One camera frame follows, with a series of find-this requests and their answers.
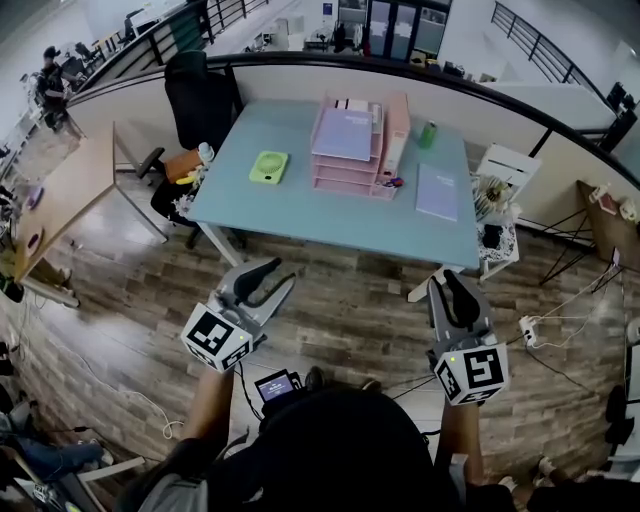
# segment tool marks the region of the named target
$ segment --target white partition wall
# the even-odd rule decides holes
[[[524,219],[550,226],[581,210],[583,202],[578,196],[577,180],[593,186],[611,183],[613,197],[631,197],[640,204],[640,190],[605,162],[562,135],[553,133],[536,158],[542,160],[542,166],[518,196]],[[571,227],[577,229],[580,221],[580,218],[574,218],[560,228],[565,231]]]
[[[233,69],[245,104],[261,99],[319,102],[327,92],[384,100],[391,91],[404,91],[412,116],[455,128],[467,142],[480,146],[497,143],[528,155],[548,131],[546,126],[498,104],[500,98],[483,97],[473,90],[469,94],[404,77],[322,65],[238,65]],[[139,160],[158,146],[166,149],[165,157],[183,151],[162,72],[98,91],[95,97],[72,106],[70,112],[89,136],[115,122]],[[611,183],[614,197],[632,197],[640,204],[640,191],[634,184],[604,160],[556,132],[544,142],[536,158],[542,160],[542,166],[518,197],[522,217],[531,221],[532,227],[551,225],[582,208],[577,180],[592,185]],[[117,161],[126,162],[122,155]]]
[[[69,112],[88,137],[115,123],[118,134],[140,161],[156,147],[166,149],[164,157],[179,155],[184,150],[178,142],[163,74],[148,78],[72,106]],[[116,163],[126,162],[124,155],[116,153]]]
[[[411,115],[451,126],[481,146],[498,143],[525,154],[546,128],[503,107],[446,87],[406,78],[322,66],[251,66],[234,70],[245,101],[292,99],[320,101],[327,91],[345,97],[384,100],[403,91]]]

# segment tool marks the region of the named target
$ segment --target small bottle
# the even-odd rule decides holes
[[[596,187],[594,191],[589,194],[589,201],[591,203],[597,203],[600,198],[607,193],[607,190],[609,190],[610,186],[611,183],[607,183],[606,185],[600,185]]]
[[[209,144],[207,144],[206,142],[202,142],[198,146],[198,155],[200,156],[200,160],[202,160],[202,163],[208,167],[211,162],[213,162],[213,158],[216,156],[216,153],[215,151],[213,151],[213,148],[209,146]]]
[[[422,149],[429,149],[431,144],[433,143],[433,139],[436,136],[436,131],[438,127],[436,123],[433,121],[427,121],[424,125],[424,129],[422,130],[422,135],[420,136],[419,146]]]

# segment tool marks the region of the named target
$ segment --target white cable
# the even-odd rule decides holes
[[[543,319],[551,319],[551,318],[567,318],[567,319],[576,319],[576,320],[581,320],[583,318],[587,318],[591,315],[591,313],[585,315],[585,316],[553,316],[550,317],[549,315],[551,313],[553,313],[554,311],[558,311],[561,307],[566,306],[567,304],[569,304],[569,302],[571,302],[572,300],[577,299],[580,295],[582,295],[584,292],[586,292],[587,290],[589,290],[596,282],[600,281],[600,279],[604,278],[606,275],[608,275],[613,269],[615,269],[617,267],[612,266],[609,270],[607,270],[606,272],[604,272],[603,274],[601,274],[600,276],[596,277],[591,284],[585,286],[582,290],[580,290],[578,293],[576,293],[573,297],[567,299],[566,301],[564,301],[562,304],[560,304],[558,307],[553,308],[551,311],[549,311],[547,314],[542,315],[542,316],[532,316],[531,319],[535,321],[535,323],[538,323],[540,320]]]
[[[602,297],[600,297],[600,300],[598,300],[598,303],[593,306],[593,308],[591,308],[591,311],[589,311],[589,313],[584,316],[584,317],[545,317],[545,318],[586,318],[586,320],[584,321],[584,323],[582,324],[582,326],[580,327],[580,329],[578,329],[576,332],[574,332],[573,334],[571,334],[566,340],[564,340],[562,343],[560,343],[559,345],[556,345],[554,343],[543,343],[542,345],[535,345],[535,344],[531,344],[531,348],[533,349],[537,349],[537,348],[542,348],[542,347],[555,347],[555,348],[562,348],[564,347],[569,340],[571,340],[572,338],[574,338],[575,336],[577,336],[578,334],[580,334],[584,328],[587,326],[587,324],[589,323],[589,320],[591,320],[591,315],[594,313],[594,311],[596,309],[598,309],[600,307],[600,304],[602,304],[602,301],[604,300],[605,295],[607,295],[607,290],[609,289],[609,283],[607,283],[604,287],[604,293],[602,294]]]
[[[93,369],[91,368],[91,365],[87,362],[87,360],[84,357],[82,357],[80,354],[78,354],[77,352],[74,352],[73,350],[71,350],[69,347],[66,347],[64,345],[58,345],[57,343],[55,343],[53,341],[51,341],[51,343],[53,343],[53,345],[55,345],[58,349],[63,348],[67,352],[70,352],[71,354],[73,354],[74,356],[79,358],[84,363],[84,365],[87,367],[87,370],[93,376],[93,378],[95,380],[97,380],[100,384],[102,384],[103,386],[109,388],[111,391],[113,391],[115,393],[123,394],[123,395],[127,394],[127,395],[138,395],[138,396],[141,396],[147,402],[149,402],[153,407],[155,407],[158,411],[160,411],[160,414],[162,415],[162,417],[164,418],[164,421],[165,421],[165,425],[164,425],[164,427],[162,427],[162,437],[164,437],[165,439],[167,439],[167,440],[173,439],[173,429],[171,428],[172,425],[184,425],[184,422],[182,422],[182,421],[169,421],[169,417],[167,416],[167,413],[164,412],[164,409],[162,409],[162,407],[160,407],[154,401],[152,401],[149,398],[147,398],[145,395],[143,395],[139,391],[129,391],[129,390],[126,390],[126,389],[125,390],[118,390],[118,389],[114,388],[111,384],[107,384],[106,382],[100,380],[98,378],[98,376],[94,373]]]

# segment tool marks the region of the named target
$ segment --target green bottle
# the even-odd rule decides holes
[[[422,149],[429,149],[433,144],[433,139],[436,136],[438,127],[433,121],[427,121],[422,129],[422,135],[420,136],[419,145]]]

